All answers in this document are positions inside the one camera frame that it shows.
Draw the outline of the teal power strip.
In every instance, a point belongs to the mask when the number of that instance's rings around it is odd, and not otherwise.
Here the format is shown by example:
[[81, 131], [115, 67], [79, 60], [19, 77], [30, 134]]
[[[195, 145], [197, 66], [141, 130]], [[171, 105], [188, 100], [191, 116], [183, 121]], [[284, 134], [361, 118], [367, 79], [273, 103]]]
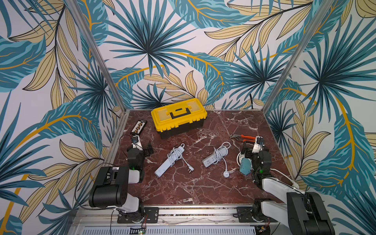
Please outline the teal power strip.
[[253, 170], [252, 161], [248, 158], [243, 158], [240, 162], [240, 172], [243, 175], [248, 175]]

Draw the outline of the grey white power strip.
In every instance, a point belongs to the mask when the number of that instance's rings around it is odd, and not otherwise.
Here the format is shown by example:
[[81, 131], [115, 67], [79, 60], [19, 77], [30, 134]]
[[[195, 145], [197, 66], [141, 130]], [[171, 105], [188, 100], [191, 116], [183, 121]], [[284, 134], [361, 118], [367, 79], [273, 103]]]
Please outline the grey white power strip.
[[225, 146], [221, 146], [220, 148], [215, 148], [213, 154], [206, 157], [202, 163], [205, 167], [209, 167], [212, 164], [217, 164], [219, 161], [221, 161], [225, 156], [228, 155], [228, 148]]

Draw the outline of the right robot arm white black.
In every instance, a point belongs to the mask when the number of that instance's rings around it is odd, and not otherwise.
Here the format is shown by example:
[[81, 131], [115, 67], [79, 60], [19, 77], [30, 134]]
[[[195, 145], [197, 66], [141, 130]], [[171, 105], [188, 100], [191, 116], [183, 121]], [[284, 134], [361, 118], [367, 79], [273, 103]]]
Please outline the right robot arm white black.
[[254, 184], [261, 190], [278, 198], [256, 199], [248, 210], [238, 211], [238, 216], [251, 218], [257, 223], [274, 219], [288, 227], [293, 235], [333, 235], [330, 220], [321, 196], [304, 192], [288, 185], [271, 174], [271, 154], [256, 144], [244, 144], [240, 152], [240, 165], [251, 164], [250, 174]]

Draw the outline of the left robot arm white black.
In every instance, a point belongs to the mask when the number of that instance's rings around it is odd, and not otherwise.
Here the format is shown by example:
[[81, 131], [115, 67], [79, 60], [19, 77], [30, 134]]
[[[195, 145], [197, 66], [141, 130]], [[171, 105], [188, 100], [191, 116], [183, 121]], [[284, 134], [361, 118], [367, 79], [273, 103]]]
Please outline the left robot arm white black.
[[99, 169], [89, 194], [92, 208], [115, 208], [120, 214], [145, 214], [142, 200], [128, 193], [129, 184], [141, 183], [145, 176], [145, 158], [154, 153], [151, 142], [147, 148], [128, 150], [128, 165], [104, 166]]

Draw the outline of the red black probe leads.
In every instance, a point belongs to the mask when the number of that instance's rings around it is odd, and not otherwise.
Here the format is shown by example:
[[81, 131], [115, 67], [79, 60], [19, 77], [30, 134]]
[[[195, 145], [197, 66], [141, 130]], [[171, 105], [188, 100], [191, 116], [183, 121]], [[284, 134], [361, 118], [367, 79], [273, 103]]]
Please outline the red black probe leads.
[[130, 149], [133, 149], [134, 142], [131, 135], [123, 134], [119, 138], [119, 148], [121, 151], [129, 151]]

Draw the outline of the yellow black toolbox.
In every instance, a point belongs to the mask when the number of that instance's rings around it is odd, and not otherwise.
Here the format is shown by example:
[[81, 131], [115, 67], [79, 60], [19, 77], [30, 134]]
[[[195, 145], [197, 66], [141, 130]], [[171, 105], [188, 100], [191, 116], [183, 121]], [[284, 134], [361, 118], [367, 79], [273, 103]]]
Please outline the yellow black toolbox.
[[197, 98], [184, 100], [151, 111], [156, 131], [167, 139], [203, 126], [207, 111]]

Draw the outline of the orange handled pliers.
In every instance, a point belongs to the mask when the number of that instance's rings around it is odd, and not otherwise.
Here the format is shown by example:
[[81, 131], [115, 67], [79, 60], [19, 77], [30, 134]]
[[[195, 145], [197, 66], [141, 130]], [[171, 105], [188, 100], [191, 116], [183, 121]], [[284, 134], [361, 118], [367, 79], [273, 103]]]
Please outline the orange handled pliers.
[[230, 138], [242, 143], [254, 144], [256, 142], [256, 137], [241, 134], [233, 134], [230, 136]]

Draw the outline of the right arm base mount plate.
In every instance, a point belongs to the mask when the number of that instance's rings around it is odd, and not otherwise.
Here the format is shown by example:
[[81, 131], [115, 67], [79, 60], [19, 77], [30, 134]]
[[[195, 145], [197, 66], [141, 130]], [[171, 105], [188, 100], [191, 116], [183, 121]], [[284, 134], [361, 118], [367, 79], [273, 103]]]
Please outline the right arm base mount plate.
[[277, 222], [271, 217], [263, 215], [260, 211], [253, 211], [251, 206], [236, 207], [236, 213], [233, 214], [234, 218], [237, 218], [240, 223], [254, 222], [254, 223], [274, 223]]

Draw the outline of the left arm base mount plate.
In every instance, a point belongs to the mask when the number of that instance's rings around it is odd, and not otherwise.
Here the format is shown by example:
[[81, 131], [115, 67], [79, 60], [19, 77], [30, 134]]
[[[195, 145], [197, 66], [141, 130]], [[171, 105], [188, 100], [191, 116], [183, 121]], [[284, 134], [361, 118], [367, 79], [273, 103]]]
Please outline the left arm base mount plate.
[[146, 224], [156, 224], [159, 217], [158, 207], [146, 207], [139, 209], [136, 212], [119, 212], [117, 223], [118, 224], [130, 224], [130, 223], [146, 223]]

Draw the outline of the aluminium front rail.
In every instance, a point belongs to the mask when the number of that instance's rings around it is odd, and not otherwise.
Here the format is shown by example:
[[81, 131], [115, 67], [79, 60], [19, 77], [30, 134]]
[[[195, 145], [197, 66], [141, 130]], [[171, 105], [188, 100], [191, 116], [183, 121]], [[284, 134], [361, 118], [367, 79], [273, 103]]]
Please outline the aluminium front rail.
[[[240, 223], [233, 215], [238, 207], [251, 207], [247, 204], [213, 205], [158, 205], [158, 220], [147, 222], [147, 226], [184, 226], [184, 225], [257, 225], [253, 220]], [[118, 212], [114, 210], [79, 210], [73, 220], [73, 226], [120, 226], [117, 223]]]

